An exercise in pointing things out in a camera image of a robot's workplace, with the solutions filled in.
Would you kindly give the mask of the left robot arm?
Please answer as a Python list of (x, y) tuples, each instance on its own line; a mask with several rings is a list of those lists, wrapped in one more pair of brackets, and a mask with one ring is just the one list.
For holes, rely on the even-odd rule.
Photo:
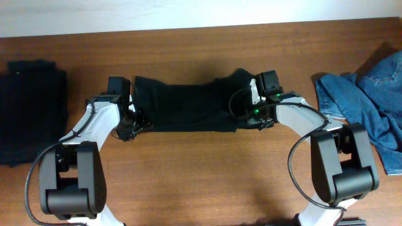
[(40, 155), (40, 207), (63, 225), (122, 225), (106, 205), (100, 150), (111, 132), (131, 141), (145, 127), (132, 87), (124, 77), (109, 77), (106, 92), (86, 100), (76, 126)]

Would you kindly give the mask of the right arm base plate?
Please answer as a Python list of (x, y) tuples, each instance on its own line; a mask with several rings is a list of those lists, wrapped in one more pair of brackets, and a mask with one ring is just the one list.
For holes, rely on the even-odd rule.
[(367, 226), (366, 221), (362, 219), (343, 219), (337, 226)]

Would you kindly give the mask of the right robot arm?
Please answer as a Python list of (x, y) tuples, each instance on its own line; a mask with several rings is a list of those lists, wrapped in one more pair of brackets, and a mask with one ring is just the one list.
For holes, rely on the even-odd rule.
[[(300, 135), (290, 149), (287, 167), (308, 205), (294, 216), (292, 225), (366, 225), (357, 217), (344, 218), (348, 207), (379, 186), (365, 127), (329, 119), (298, 93), (284, 92), (274, 70), (254, 76), (246, 92), (243, 119), (247, 124), (271, 127), (280, 123)], [(304, 141), (310, 145), (313, 196), (301, 189), (292, 170), (293, 155)]]

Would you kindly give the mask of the black t-shirt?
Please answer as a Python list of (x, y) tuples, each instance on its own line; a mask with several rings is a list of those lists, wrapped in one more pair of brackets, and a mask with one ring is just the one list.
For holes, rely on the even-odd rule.
[(147, 132), (235, 132), (244, 127), (232, 116), (244, 114), (238, 91), (248, 87), (253, 77), (242, 68), (202, 85), (168, 85), (138, 76), (134, 106), (148, 120)]

